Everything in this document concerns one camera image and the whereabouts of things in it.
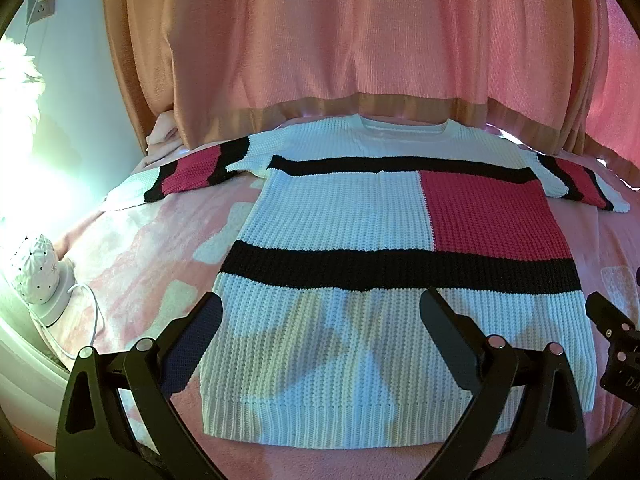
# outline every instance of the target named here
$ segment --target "power outlet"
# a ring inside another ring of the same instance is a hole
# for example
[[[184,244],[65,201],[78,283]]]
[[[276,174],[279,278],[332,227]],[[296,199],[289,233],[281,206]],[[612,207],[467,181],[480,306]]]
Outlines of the power outlet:
[[[27,3],[27,25],[48,18],[56,12],[56,0],[29,0]]]

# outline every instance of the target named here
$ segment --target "pink bedsheet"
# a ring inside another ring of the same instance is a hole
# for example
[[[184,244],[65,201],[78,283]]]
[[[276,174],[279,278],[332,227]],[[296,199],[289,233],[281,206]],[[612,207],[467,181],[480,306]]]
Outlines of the pink bedsheet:
[[[578,267],[585,294],[598,290],[638,321],[636,269],[640,266],[640,198],[592,158],[564,154],[597,171],[632,205],[628,214],[548,199]],[[94,290],[104,320],[94,346],[100,352],[129,349],[142,336],[155,337],[184,316],[210,290],[232,241],[260,193],[262,181],[242,174],[221,185],[169,195],[160,202],[95,214],[57,244],[75,267],[76,279]],[[87,343],[93,325],[91,303],[76,291],[52,334],[67,351]],[[607,342],[594,330],[598,374],[605,368]],[[71,360],[59,355],[69,367]],[[153,447],[130,396],[124,401],[136,437]],[[202,433],[198,370],[186,389],[172,397],[180,416],[206,453],[230,480],[412,479],[439,444],[403,448],[309,450],[246,444]],[[588,440],[595,442],[628,406],[604,392],[585,414]],[[505,435],[495,436],[482,463],[493,460]]]

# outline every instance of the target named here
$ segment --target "white wall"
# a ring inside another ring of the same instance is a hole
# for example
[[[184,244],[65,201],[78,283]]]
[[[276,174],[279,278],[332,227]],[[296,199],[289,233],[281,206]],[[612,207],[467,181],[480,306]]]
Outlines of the white wall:
[[[17,43],[26,30],[26,7],[6,32]],[[38,99],[41,119],[25,171],[0,186],[20,186],[21,203],[5,209],[11,226],[55,240],[123,181],[143,154],[113,71],[102,0],[56,0],[55,14],[33,23],[25,44],[46,83]],[[43,344],[1,280],[0,316]]]

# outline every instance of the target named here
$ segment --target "screw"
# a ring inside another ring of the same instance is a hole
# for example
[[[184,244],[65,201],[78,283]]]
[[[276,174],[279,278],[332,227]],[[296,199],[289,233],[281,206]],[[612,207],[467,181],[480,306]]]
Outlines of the screw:
[[[136,350],[140,352],[146,352],[154,345],[154,340],[145,337],[136,343]]]
[[[489,346],[491,346],[492,348],[495,349],[500,349],[500,348],[504,348],[505,345],[507,344],[507,342],[504,340],[504,338],[500,335],[491,335],[487,338],[487,342],[489,343]]]
[[[549,351],[555,355],[562,355],[564,353],[564,348],[559,343],[553,342],[549,345]]]
[[[82,359],[87,359],[92,353],[94,353],[94,349],[91,348],[90,346],[85,346],[84,348],[80,349],[80,351],[78,352],[78,357],[81,357]]]

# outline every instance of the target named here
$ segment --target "knitted sweater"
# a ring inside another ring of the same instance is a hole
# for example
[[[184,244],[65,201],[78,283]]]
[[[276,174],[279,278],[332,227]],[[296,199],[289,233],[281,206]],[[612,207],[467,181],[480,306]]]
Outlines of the knitted sweater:
[[[451,120],[355,115],[193,153],[130,177],[104,208],[238,171],[266,182],[213,287],[224,316],[200,362],[206,433],[309,448],[445,440],[470,394],[420,322],[428,286],[515,346],[560,342],[592,409],[590,323],[545,195],[628,210],[593,171]]]

